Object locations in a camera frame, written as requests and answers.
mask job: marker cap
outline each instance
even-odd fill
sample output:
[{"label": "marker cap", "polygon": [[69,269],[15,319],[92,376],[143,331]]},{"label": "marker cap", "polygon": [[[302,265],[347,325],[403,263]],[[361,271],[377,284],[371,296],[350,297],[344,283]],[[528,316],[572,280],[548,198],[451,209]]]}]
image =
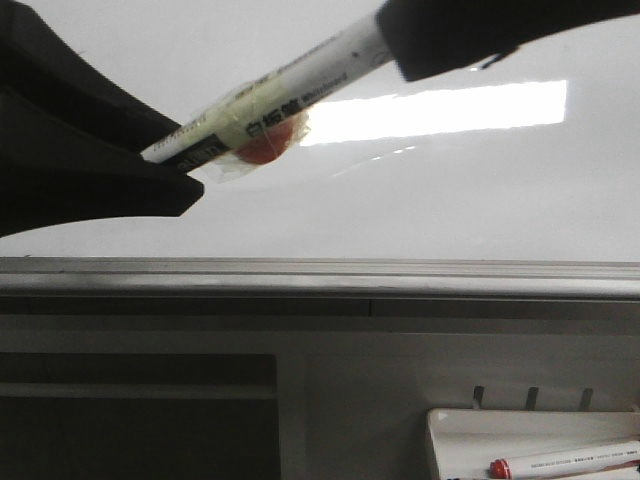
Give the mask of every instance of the marker cap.
[{"label": "marker cap", "polygon": [[491,462],[491,465],[489,465],[489,473],[493,478],[511,478],[509,464],[507,464],[507,461],[504,459]]},{"label": "marker cap", "polygon": [[402,74],[413,81],[639,11],[636,0],[387,0],[377,21]]}]

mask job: marker holder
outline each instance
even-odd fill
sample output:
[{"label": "marker holder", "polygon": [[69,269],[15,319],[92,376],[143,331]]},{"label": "marker holder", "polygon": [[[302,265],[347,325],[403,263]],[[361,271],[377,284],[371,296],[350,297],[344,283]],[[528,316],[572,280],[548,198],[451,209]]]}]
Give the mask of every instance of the marker holder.
[{"label": "marker holder", "polygon": [[640,434],[636,412],[434,409],[426,446],[433,480],[489,478],[497,458],[573,450]]}]

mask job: white tray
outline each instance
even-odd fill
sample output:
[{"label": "white tray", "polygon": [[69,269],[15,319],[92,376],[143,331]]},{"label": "white tray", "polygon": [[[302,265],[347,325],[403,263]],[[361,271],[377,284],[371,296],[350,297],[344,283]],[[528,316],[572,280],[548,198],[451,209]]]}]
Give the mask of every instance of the white tray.
[{"label": "white tray", "polygon": [[436,409],[427,416],[431,478],[488,478],[508,456],[587,446],[640,433],[637,413]]}]

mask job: aluminum rail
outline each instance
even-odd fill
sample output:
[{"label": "aluminum rail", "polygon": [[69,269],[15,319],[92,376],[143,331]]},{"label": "aluminum rail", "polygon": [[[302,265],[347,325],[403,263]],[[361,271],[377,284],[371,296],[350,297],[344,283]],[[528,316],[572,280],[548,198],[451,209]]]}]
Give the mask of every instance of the aluminum rail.
[{"label": "aluminum rail", "polygon": [[3,258],[0,297],[640,299],[640,263]]}]

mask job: white marker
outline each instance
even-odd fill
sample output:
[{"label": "white marker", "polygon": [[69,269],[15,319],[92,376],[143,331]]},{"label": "white marker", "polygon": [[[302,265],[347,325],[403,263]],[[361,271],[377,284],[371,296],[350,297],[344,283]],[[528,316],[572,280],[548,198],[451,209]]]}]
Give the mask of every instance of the white marker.
[{"label": "white marker", "polygon": [[499,459],[491,463],[491,476],[500,479],[551,478],[596,472],[640,462],[640,441],[630,440],[576,450]]},{"label": "white marker", "polygon": [[374,15],[331,37],[142,152],[187,172],[247,144],[288,117],[392,60]]},{"label": "white marker", "polygon": [[[582,475],[569,475],[560,477],[562,480],[640,480],[640,472],[637,467],[618,468]],[[491,480],[489,478],[450,478],[449,480]]]}]

